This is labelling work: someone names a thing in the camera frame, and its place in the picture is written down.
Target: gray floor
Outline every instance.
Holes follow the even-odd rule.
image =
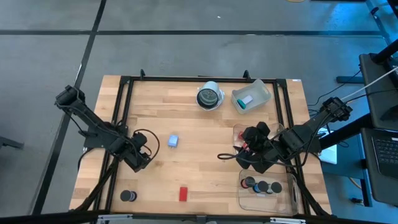
[[[1,1],[0,29],[91,29],[99,4],[94,0]],[[379,16],[393,39],[398,20],[388,9],[382,7]],[[365,3],[309,0],[108,0],[99,29],[378,30]],[[73,84],[87,40],[85,35],[0,36],[0,135],[25,142],[23,151],[1,149],[0,217],[29,212],[62,115],[53,105],[55,95]],[[248,69],[252,77],[302,79],[307,101],[313,103],[338,86],[337,75],[359,70],[359,54],[378,52],[385,46],[384,39],[365,36],[97,36],[81,89],[93,108],[103,75],[137,75],[143,68],[147,75],[241,77]],[[345,96],[358,88],[346,85],[335,94]],[[351,106],[351,119],[366,113],[364,99]],[[45,213],[67,211],[82,144],[77,128],[70,125]],[[339,217],[397,220],[390,214],[398,208],[349,203],[348,198],[360,192],[346,178],[325,175],[325,181],[333,213]]]

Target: concrete floor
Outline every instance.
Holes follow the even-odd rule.
[[[1,29],[92,28],[100,1],[4,0]],[[384,6],[380,18],[391,39],[398,20]],[[283,0],[108,1],[100,30],[378,30],[365,3],[291,3]],[[62,113],[55,96],[73,84],[88,40],[86,35],[0,35],[0,135],[25,142],[23,151],[0,151],[0,217],[25,215],[36,191]],[[97,36],[81,84],[93,108],[103,75],[210,75],[300,78],[308,103],[338,86],[337,75],[359,70],[358,55],[386,46],[375,36],[124,35]],[[346,85],[345,96],[360,88]],[[366,113],[355,101],[351,119]],[[332,124],[333,129],[343,123]],[[70,125],[44,212],[68,209],[83,138]],[[325,175],[333,213],[342,218],[393,222],[387,205],[363,208],[348,202],[358,193],[343,177]],[[373,219],[367,214],[376,214]]]

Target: laptop keyboard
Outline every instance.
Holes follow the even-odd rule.
[[[381,164],[398,164],[398,141],[376,139],[377,160]]]

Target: wooden tabletop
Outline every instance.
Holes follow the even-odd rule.
[[[120,76],[103,78],[95,107],[95,113],[105,121],[111,121]],[[243,210],[237,202],[237,182],[242,168],[238,163],[221,161],[217,154],[233,153],[232,135],[235,124],[253,125],[259,121],[269,126],[277,124],[275,99],[272,97],[263,107],[241,115],[231,102],[232,90],[245,83],[219,83],[225,92],[222,105],[214,111],[202,110],[195,101],[198,82],[134,82],[127,125],[130,133],[145,128],[160,139],[157,157],[138,173],[121,162],[112,201],[112,212],[127,213],[178,213],[212,215],[272,215],[271,212]],[[266,84],[273,93],[272,85]],[[307,102],[300,80],[287,80],[295,124],[309,119]],[[287,125],[282,89],[279,88],[284,121]],[[119,118],[123,111],[121,103]],[[147,146],[156,149],[156,141],[149,133]],[[167,141],[171,134],[179,136],[178,146],[171,149]],[[94,149],[81,162],[70,208],[76,208],[88,196],[98,182],[104,149]],[[285,168],[274,165],[267,172],[285,173]],[[305,183],[317,202],[331,212],[317,158],[311,154],[303,167]],[[188,187],[188,199],[179,202],[180,187]],[[123,190],[137,192],[135,202],[122,202]],[[100,208],[104,208],[108,184],[105,185]]]

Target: wooden table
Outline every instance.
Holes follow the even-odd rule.
[[[111,121],[120,76],[103,78],[95,113]],[[255,126],[259,121],[268,125],[277,123],[275,99],[272,97],[262,108],[241,115],[231,102],[232,90],[247,83],[219,83],[225,92],[223,104],[214,111],[203,111],[195,102],[198,82],[134,82],[127,125],[134,129],[146,128],[160,139],[157,157],[138,173],[122,162],[119,165],[112,201],[112,212],[126,213],[177,213],[208,215],[273,215],[270,212],[243,210],[237,203],[236,191],[239,171],[242,169],[232,159],[221,161],[217,154],[232,153],[232,134],[235,124]],[[273,93],[271,84],[267,84]],[[300,80],[287,80],[287,89],[295,124],[309,119],[307,102]],[[287,114],[282,89],[279,90],[285,123]],[[156,149],[155,139],[147,133],[147,145]],[[179,136],[178,146],[167,146],[171,134]],[[94,149],[81,162],[70,208],[76,208],[98,182],[104,149]],[[267,172],[284,173],[285,168],[274,165]],[[303,167],[305,183],[317,202],[331,212],[322,169],[311,154]],[[179,202],[181,186],[188,187],[187,202]],[[100,208],[104,208],[108,186],[105,185]],[[122,202],[123,190],[134,190],[135,202]],[[302,203],[299,211],[303,212]]]

